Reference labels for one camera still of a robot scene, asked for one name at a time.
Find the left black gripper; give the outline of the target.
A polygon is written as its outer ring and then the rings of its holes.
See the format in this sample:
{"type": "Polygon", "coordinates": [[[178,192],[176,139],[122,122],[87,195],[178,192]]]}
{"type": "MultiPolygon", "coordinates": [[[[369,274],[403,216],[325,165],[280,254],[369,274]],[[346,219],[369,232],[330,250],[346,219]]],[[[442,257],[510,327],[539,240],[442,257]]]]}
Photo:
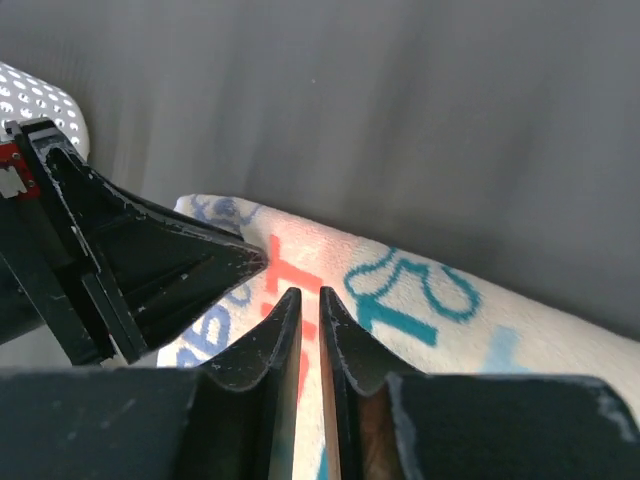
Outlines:
{"type": "Polygon", "coordinates": [[[47,326],[74,366],[133,363],[264,270],[242,236],[111,183],[47,119],[1,141],[1,342],[47,326]]]}

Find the colourful rabbit print towel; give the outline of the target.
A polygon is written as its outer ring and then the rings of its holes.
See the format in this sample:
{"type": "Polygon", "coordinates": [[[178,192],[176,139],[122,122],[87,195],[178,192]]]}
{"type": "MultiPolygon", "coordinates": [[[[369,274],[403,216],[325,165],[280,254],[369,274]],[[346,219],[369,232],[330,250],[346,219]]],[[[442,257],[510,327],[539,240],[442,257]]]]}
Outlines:
{"type": "Polygon", "coordinates": [[[248,200],[188,195],[176,209],[262,247],[269,266],[161,349],[160,366],[208,360],[266,317],[287,289],[302,293],[297,479],[328,475],[318,351],[325,285],[365,329],[422,370],[586,374],[639,405],[635,341],[433,260],[248,200]]]}

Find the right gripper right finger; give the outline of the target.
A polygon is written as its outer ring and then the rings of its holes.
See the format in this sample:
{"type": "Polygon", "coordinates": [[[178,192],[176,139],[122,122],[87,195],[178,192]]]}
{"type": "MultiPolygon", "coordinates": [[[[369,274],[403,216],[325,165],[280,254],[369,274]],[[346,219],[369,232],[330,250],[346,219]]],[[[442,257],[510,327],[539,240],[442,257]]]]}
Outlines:
{"type": "Polygon", "coordinates": [[[319,294],[320,357],[330,479],[423,479],[424,377],[348,312],[336,291],[319,294]]]}

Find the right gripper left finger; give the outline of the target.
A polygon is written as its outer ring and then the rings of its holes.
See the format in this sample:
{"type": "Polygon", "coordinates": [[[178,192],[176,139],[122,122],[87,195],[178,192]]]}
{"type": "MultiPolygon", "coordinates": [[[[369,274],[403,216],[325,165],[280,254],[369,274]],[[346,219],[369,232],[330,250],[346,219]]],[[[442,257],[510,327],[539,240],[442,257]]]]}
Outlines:
{"type": "Polygon", "coordinates": [[[203,479],[290,479],[299,390],[301,290],[203,364],[197,474],[203,479]]]}

